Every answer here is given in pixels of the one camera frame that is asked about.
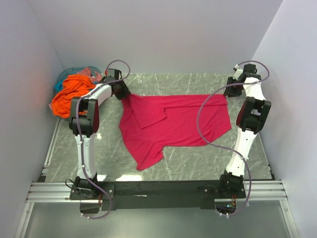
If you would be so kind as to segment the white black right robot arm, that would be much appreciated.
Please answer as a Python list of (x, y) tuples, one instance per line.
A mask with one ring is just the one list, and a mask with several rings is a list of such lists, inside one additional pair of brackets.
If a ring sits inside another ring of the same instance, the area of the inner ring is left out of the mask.
[(237, 116), (237, 140), (233, 154), (224, 174), (220, 176), (217, 192), (221, 197), (238, 197), (244, 193), (244, 172), (246, 160), (257, 134), (263, 129), (271, 108), (262, 92), (262, 77), (258, 74), (256, 60), (245, 61), (234, 67), (234, 75), (227, 80), (223, 95), (239, 97), (244, 91), (246, 99)]

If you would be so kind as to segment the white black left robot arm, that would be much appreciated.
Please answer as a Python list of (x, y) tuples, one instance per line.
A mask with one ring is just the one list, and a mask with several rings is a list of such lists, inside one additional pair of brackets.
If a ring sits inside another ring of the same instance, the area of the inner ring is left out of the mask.
[(72, 194), (94, 199), (102, 194), (98, 187), (94, 161), (94, 141), (100, 125), (99, 107), (111, 96), (122, 100), (130, 95), (119, 69), (107, 69), (100, 82), (87, 94), (71, 100), (69, 128), (75, 136), (78, 171), (71, 189)]

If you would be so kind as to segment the red t shirt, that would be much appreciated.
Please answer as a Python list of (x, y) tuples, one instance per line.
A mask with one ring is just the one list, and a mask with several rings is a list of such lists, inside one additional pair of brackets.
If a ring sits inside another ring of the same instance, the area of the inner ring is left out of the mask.
[(163, 148), (205, 146), (231, 129), (227, 100), (221, 94), (139, 96), (122, 99), (119, 123), (124, 145), (145, 170), (163, 158)]

